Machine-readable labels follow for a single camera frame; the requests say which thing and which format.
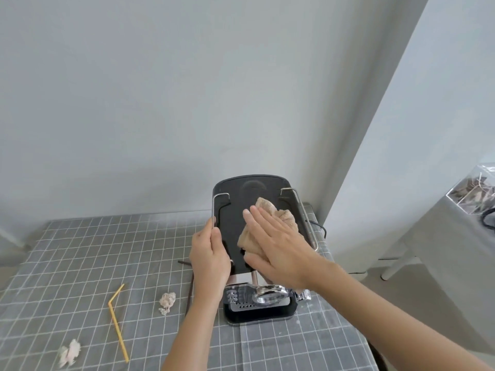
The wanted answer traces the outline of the person's right hand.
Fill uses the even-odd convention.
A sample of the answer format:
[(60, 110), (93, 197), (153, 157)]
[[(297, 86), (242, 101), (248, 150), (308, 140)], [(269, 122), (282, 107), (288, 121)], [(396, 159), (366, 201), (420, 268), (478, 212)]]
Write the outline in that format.
[(319, 278), (329, 261), (317, 251), (300, 244), (291, 244), (270, 254), (272, 273), (261, 273), (278, 285), (294, 290), (316, 291)]

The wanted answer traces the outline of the person's left hand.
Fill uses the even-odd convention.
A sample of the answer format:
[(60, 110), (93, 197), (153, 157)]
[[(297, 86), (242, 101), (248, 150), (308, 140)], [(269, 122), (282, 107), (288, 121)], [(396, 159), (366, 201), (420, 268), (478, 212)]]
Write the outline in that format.
[(194, 234), (189, 260), (194, 273), (194, 300), (219, 305), (231, 273), (231, 260), (225, 247), (214, 252), (210, 243), (210, 218), (204, 228)]

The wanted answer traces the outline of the beige cleaning cloth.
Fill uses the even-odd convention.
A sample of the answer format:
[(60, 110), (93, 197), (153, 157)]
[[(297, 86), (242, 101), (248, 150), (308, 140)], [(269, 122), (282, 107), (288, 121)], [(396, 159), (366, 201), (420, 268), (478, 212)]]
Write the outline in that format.
[(238, 239), (238, 247), (245, 253), (254, 253), (269, 261), (270, 254), (273, 251), (280, 251), (283, 247), (291, 244), (300, 244), (309, 247), (304, 236), (299, 232), (298, 225), (295, 222), (294, 215), (290, 210), (278, 210), (270, 201), (258, 198), (255, 205), (262, 208), (274, 218), (277, 218), (281, 224), (284, 224), (286, 235), (280, 238), (255, 239), (250, 233), (250, 207), (243, 211), (243, 217), (246, 226)]

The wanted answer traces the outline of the black espresso machine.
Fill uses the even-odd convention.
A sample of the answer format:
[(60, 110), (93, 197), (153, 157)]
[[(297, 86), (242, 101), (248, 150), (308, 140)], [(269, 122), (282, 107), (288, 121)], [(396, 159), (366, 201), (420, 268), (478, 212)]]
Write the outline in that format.
[(290, 210), (294, 215), (299, 232), (314, 250), (319, 248), (319, 240), (312, 221), (299, 195), (289, 181), (281, 176), (269, 174), (242, 175), (217, 183), (212, 193), (212, 214), (215, 226), (222, 235), (222, 243), (231, 260), (231, 273), (226, 286), (238, 284), (276, 285), (244, 261), (238, 247), (238, 239), (244, 230), (242, 211), (255, 205), (258, 198), (267, 199), (278, 210)]

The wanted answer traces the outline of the person's left forearm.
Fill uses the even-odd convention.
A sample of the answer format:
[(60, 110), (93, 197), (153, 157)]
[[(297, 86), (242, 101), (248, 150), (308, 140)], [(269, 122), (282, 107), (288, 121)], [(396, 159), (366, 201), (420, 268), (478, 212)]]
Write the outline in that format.
[(195, 295), (160, 371), (207, 371), (210, 342), (222, 294)]

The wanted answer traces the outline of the person's right forearm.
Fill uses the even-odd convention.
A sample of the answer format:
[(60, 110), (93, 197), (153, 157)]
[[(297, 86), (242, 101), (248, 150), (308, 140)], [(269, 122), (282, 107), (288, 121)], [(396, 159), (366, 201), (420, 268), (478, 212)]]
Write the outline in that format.
[(495, 371), (478, 357), (413, 318), (318, 257), (308, 286), (352, 324), (397, 371)]

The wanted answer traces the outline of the chrome portafilter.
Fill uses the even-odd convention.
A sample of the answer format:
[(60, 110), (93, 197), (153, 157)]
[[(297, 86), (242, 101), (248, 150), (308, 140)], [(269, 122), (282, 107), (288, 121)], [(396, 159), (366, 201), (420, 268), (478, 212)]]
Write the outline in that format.
[(274, 306), (284, 299), (294, 297), (296, 301), (311, 300), (311, 293), (308, 289), (301, 291), (283, 287), (281, 285), (261, 285), (254, 288), (252, 300), (259, 306)]

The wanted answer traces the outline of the black drip tray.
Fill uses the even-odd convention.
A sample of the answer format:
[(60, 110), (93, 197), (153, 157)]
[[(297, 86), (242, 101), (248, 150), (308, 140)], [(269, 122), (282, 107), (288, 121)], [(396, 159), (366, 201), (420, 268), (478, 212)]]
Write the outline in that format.
[(226, 286), (223, 292), (223, 306), (226, 320), (230, 324), (252, 324), (268, 320), (291, 318), (298, 309), (298, 302), (292, 296), (274, 306), (254, 304), (252, 295), (256, 286), (238, 284)]

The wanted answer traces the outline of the crumpled white tissue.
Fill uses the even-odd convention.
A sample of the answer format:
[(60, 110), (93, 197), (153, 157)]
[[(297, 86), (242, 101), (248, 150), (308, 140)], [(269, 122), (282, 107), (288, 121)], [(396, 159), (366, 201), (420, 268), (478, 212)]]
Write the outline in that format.
[(166, 316), (170, 312), (170, 309), (173, 307), (175, 301), (176, 301), (176, 293), (174, 292), (163, 293), (163, 295), (158, 301), (159, 303), (158, 311), (161, 313), (161, 315)]
[(74, 365), (81, 352), (81, 344), (77, 339), (72, 339), (69, 346), (61, 346), (58, 351), (58, 368), (71, 367)]

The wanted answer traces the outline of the yellow bendy straw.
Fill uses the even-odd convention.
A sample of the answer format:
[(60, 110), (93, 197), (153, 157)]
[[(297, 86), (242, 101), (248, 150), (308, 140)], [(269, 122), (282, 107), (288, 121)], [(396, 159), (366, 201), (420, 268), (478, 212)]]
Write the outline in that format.
[(121, 286), (115, 291), (115, 293), (108, 300), (107, 306), (108, 306), (108, 310), (110, 312), (112, 323), (113, 323), (114, 328), (115, 328), (115, 332), (116, 332), (116, 335), (117, 335), (119, 347), (120, 347), (120, 350), (122, 352), (124, 361), (125, 361), (126, 364), (129, 364), (129, 362), (130, 362), (129, 354), (128, 354), (128, 351), (127, 351), (127, 348), (126, 348), (124, 339), (122, 337), (121, 328), (120, 328), (118, 319), (117, 319), (116, 314), (115, 314), (115, 309), (114, 309), (114, 306), (113, 306), (114, 300), (117, 298), (117, 296), (122, 291), (122, 289), (124, 288), (124, 286), (125, 286), (125, 284), (121, 284)]

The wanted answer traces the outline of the grey checked tablecloth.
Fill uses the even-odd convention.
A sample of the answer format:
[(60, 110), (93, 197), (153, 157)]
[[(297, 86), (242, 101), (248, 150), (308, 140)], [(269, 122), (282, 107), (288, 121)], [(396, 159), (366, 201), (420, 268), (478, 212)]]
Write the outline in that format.
[[(210, 211), (50, 222), (0, 297), (0, 371), (159, 371), (186, 313), (192, 235)], [(130, 362), (108, 310), (113, 302)], [(163, 293), (176, 293), (170, 312)], [(58, 368), (72, 339), (81, 352)], [(365, 337), (312, 293), (287, 320), (215, 317), (208, 371), (378, 371)]]

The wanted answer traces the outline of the white table leg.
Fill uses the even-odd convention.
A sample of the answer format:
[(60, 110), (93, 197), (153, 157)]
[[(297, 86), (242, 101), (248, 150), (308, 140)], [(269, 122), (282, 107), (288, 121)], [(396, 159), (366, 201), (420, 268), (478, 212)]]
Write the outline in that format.
[(404, 255), (401, 258), (395, 260), (390, 266), (385, 268), (384, 271), (381, 273), (380, 278), (383, 281), (388, 281), (392, 276), (394, 276), (405, 266), (417, 264), (423, 264), (418, 257)]

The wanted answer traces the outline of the plain grey tablecloth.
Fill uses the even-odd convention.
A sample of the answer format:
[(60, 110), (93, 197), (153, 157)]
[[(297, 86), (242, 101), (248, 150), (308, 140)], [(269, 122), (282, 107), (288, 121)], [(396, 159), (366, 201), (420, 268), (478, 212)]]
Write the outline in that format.
[(398, 244), (416, 256), (473, 329), (495, 351), (495, 233), (447, 195)]

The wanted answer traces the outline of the clear acrylic box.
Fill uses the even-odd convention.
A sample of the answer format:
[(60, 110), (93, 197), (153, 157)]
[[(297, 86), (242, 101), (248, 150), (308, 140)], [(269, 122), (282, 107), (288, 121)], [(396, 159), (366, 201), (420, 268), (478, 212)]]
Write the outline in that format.
[(467, 215), (481, 215), (495, 207), (495, 162), (481, 163), (447, 193)]

